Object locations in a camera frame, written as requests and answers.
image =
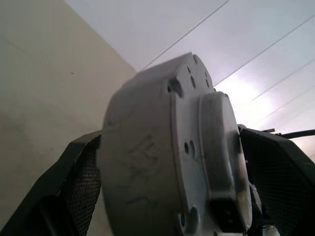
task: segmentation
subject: wire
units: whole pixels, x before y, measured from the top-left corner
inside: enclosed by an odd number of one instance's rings
[[[288,134],[281,134],[280,136],[286,139],[294,139],[294,138],[313,136],[313,135],[315,135],[315,129],[293,132],[293,133],[288,133]]]

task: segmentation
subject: white ceiling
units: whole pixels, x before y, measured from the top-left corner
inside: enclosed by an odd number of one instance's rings
[[[238,123],[315,129],[314,0],[66,1],[138,71],[197,54]],[[295,142],[315,155],[315,137]]]

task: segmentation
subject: beige wall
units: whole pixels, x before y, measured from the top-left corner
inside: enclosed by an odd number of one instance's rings
[[[0,229],[134,74],[62,0],[0,1]]]

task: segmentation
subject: black cable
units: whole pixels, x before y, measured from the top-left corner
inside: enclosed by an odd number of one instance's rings
[[[281,134],[280,136],[286,139],[294,139],[294,138],[313,136],[313,135],[315,135],[315,129],[293,132],[293,133],[288,133],[288,134]]]

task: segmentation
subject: mounting hole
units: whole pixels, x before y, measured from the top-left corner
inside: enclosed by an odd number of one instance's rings
[[[175,92],[179,97],[183,97],[183,89],[178,79],[174,78],[168,81],[167,92]]]
[[[191,140],[191,141],[189,142],[189,145],[190,145],[192,157],[195,159],[195,158],[196,158],[196,147],[195,147],[195,144],[194,144],[193,141]]]
[[[194,235],[198,229],[200,223],[199,219],[199,213],[197,208],[194,206],[191,208],[187,222],[186,222],[186,228],[185,228],[185,233],[188,235]]]
[[[181,226],[182,226],[182,227],[185,227],[185,224],[186,224],[186,217],[185,217],[185,215],[182,213],[182,214],[181,214]]]
[[[188,147],[187,143],[184,144],[184,148],[185,148],[186,154],[188,154],[189,153],[189,147]]]
[[[192,84],[193,88],[195,89],[196,88],[195,79],[193,78],[193,76],[191,76],[190,79],[191,79],[191,84]]]
[[[193,60],[195,61],[196,64],[198,64],[197,55],[193,55]]]

